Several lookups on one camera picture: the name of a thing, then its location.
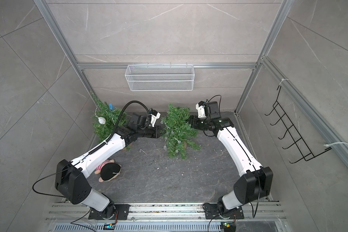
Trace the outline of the small green christmas tree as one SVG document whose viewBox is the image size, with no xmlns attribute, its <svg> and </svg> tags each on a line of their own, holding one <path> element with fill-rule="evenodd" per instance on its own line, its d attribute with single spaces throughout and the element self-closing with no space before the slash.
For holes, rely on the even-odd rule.
<svg viewBox="0 0 348 232">
<path fill-rule="evenodd" d="M 191 117 L 188 107 L 177 107 L 172 103 L 168 105 L 167 115 L 163 118 L 166 133 L 164 148 L 170 158 L 187 158 L 187 148 L 200 150 L 200 145 L 193 142 L 198 131 L 191 127 Z"/>
<path fill-rule="evenodd" d="M 91 96 L 97 105 L 92 115 L 92 118 L 95 119 L 93 123 L 94 133 L 98 137 L 98 142 L 101 143 L 113 132 L 121 109 L 110 107 L 109 104 L 102 102 L 94 93 L 91 93 Z"/>
</svg>

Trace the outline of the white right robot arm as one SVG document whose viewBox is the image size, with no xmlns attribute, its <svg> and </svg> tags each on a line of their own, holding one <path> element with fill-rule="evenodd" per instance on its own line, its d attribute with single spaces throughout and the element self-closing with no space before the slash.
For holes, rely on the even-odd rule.
<svg viewBox="0 0 348 232">
<path fill-rule="evenodd" d="M 200 101 L 196 104 L 198 116 L 190 116 L 188 122 L 192 128 L 201 131 L 211 131 L 225 146 L 232 157 L 239 173 L 239 179 L 233 190 L 218 200 L 218 213 L 227 217 L 232 210 L 259 202 L 261 198 L 270 195 L 273 172 L 269 167 L 263 167 L 247 149 L 229 118 L 223 118 L 216 101 Z"/>
</svg>

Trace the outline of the clear bulb string light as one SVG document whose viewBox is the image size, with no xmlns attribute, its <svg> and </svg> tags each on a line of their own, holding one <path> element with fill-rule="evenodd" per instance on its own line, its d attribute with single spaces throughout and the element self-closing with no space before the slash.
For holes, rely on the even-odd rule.
<svg viewBox="0 0 348 232">
<path fill-rule="evenodd" d="M 164 118 L 166 126 L 165 147 L 170 158 L 187 158 L 187 141 L 189 139 L 189 124 L 184 120 L 167 115 Z"/>
</svg>

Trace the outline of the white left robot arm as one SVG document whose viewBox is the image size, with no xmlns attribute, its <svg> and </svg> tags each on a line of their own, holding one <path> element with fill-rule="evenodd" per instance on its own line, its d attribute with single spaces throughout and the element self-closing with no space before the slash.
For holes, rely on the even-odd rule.
<svg viewBox="0 0 348 232">
<path fill-rule="evenodd" d="M 102 166 L 100 174 L 105 176 L 104 181 L 117 176 L 119 172 L 112 170 L 119 165 L 106 163 L 106 160 L 140 137 L 159 138 L 161 126 L 156 125 L 159 118 L 160 113 L 155 110 L 151 110 L 147 116 L 133 114 L 128 123 L 117 127 L 89 152 L 72 161 L 60 161 L 57 165 L 55 189 L 72 204 L 83 204 L 99 212 L 103 219 L 111 219 L 116 211 L 113 200 L 94 190 L 87 178 L 99 166 Z"/>
</svg>

